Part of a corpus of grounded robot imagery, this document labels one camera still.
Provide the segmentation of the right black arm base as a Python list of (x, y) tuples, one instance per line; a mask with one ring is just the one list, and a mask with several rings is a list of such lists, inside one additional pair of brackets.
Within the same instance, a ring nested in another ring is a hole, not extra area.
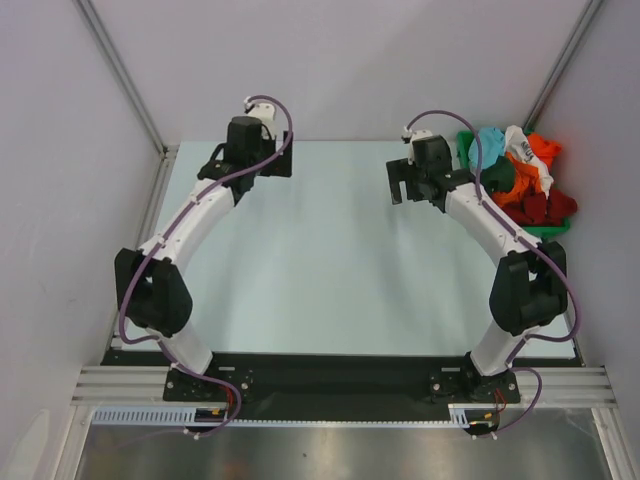
[(498, 401), (517, 404), (521, 400), (514, 373), (480, 376), (465, 369), (443, 369), (428, 377), (433, 403), (489, 404)]

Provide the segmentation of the light blue t shirt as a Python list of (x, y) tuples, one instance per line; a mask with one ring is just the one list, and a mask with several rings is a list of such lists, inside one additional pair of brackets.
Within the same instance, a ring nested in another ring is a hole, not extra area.
[(477, 133), (480, 142), (472, 139), (468, 149), (468, 165), (471, 170), (476, 170), (479, 153), (482, 153), (482, 169), (488, 169), (505, 155), (505, 134), (497, 127), (482, 127)]

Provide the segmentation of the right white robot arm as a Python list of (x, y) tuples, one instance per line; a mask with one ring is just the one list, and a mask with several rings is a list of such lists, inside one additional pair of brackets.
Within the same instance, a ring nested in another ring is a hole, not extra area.
[(442, 136), (409, 131), (403, 141), (408, 156), (386, 163), (391, 202), (429, 202), (463, 226), (496, 267), (489, 296), (492, 322), (469, 353), (473, 369), (461, 376), (463, 393), (484, 401), (526, 340), (566, 311), (568, 292), (560, 278), (566, 254), (559, 244), (544, 243), (519, 227), (470, 170), (455, 170)]

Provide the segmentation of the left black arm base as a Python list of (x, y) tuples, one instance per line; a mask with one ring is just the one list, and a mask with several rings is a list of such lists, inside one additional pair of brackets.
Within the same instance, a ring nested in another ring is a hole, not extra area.
[[(240, 392), (241, 398), (249, 393), (253, 383), (251, 370), (212, 367), (205, 375), (233, 385)], [(182, 403), (230, 402), (234, 405), (237, 402), (237, 395), (228, 386), (205, 381), (185, 373), (179, 368), (172, 368), (166, 376), (163, 400)]]

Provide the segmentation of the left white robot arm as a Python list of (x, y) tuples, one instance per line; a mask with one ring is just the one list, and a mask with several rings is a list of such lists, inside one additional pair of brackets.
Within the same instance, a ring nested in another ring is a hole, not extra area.
[(123, 248), (115, 257), (119, 321), (144, 330), (145, 340), (157, 342), (171, 362), (189, 370), (185, 385), (199, 399), (219, 392), (221, 376), (209, 368), (213, 354), (190, 322), (193, 299), (184, 273), (213, 227), (253, 188), (256, 177), (291, 176), (290, 135), (277, 127), (269, 103), (232, 118), (225, 141), (200, 169), (167, 225), (137, 249)]

